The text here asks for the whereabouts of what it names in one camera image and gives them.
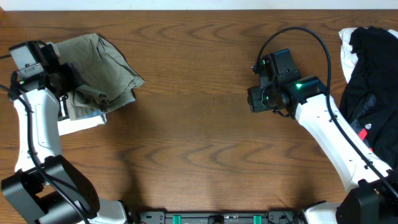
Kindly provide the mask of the khaki green shorts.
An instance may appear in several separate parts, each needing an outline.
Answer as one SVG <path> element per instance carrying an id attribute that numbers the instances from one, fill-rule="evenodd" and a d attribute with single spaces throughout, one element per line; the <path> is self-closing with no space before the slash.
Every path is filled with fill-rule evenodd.
<path id="1" fill-rule="evenodd" d="M 103 36 L 86 34 L 55 46 L 60 63 L 72 64 L 81 77 L 81 85 L 68 92 L 66 104 L 72 121 L 106 114 L 135 101 L 133 89 L 143 85 L 144 79 Z"/>

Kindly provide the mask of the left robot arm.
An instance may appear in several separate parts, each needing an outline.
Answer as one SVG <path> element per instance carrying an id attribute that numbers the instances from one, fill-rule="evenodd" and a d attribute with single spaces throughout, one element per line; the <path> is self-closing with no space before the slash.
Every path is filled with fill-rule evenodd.
<path id="1" fill-rule="evenodd" d="M 33 75 L 2 86 L 19 118 L 19 157 L 1 192 L 27 223 L 130 223 L 124 204 L 99 198 L 93 184 L 63 156 L 58 131 L 61 96 L 79 83 L 70 64 L 39 64 Z"/>

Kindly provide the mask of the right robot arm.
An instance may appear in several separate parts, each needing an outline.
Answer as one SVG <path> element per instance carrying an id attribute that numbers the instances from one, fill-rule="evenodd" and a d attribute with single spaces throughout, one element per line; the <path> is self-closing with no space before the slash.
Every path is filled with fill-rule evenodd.
<path id="1" fill-rule="evenodd" d="M 346 190 L 341 203 L 304 208 L 296 223 L 397 223 L 397 174 L 363 143 L 317 77 L 248 88 L 251 111 L 287 110 L 316 140 Z"/>

